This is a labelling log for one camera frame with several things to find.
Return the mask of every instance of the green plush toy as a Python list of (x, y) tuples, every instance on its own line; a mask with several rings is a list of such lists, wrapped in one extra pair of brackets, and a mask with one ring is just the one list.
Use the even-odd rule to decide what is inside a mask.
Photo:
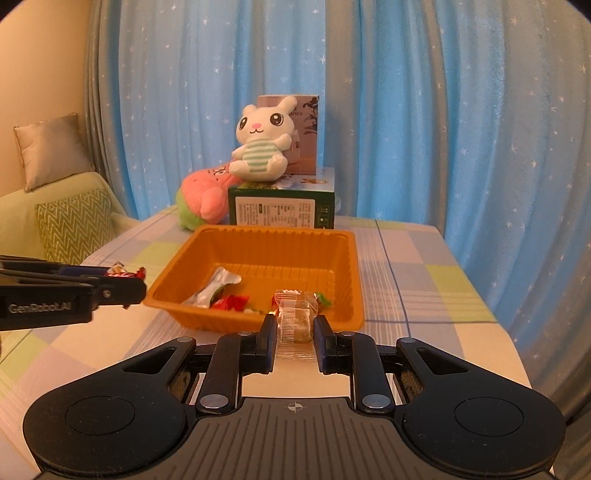
[(206, 223), (219, 223), (228, 214), (228, 188), (242, 181), (230, 175), (230, 163), (196, 171), (183, 180), (176, 196), (183, 228), (195, 230)]

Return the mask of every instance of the screw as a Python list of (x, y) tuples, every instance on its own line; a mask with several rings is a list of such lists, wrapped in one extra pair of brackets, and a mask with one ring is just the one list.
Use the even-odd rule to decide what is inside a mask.
[(205, 408), (216, 410), (218, 408), (224, 408), (226, 405), (230, 403), (230, 401), (224, 395), (212, 393), (211, 395), (205, 395), (200, 400), (200, 403)]
[(361, 403), (367, 408), (386, 408), (390, 405), (390, 399), (386, 395), (372, 394), (364, 396)]

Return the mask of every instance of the wall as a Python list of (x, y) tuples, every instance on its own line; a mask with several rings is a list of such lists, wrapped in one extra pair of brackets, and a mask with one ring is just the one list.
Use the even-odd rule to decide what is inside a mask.
[(91, 4), (24, 0), (0, 22), (0, 196), (24, 185), (14, 126), (82, 116)]

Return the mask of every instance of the green cushion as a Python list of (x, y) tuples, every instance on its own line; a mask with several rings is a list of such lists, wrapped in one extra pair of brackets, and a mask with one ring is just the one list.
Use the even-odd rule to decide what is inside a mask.
[(78, 265), (113, 240), (111, 199), (102, 189), (38, 203), (35, 215), (46, 257)]

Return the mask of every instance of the striped shirt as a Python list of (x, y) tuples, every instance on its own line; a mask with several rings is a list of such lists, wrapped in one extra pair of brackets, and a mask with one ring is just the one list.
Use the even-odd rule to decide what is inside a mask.
[(253, 140), (246, 144), (242, 159), (251, 173), (267, 171), (267, 164), (273, 155), (280, 153), (273, 140)]

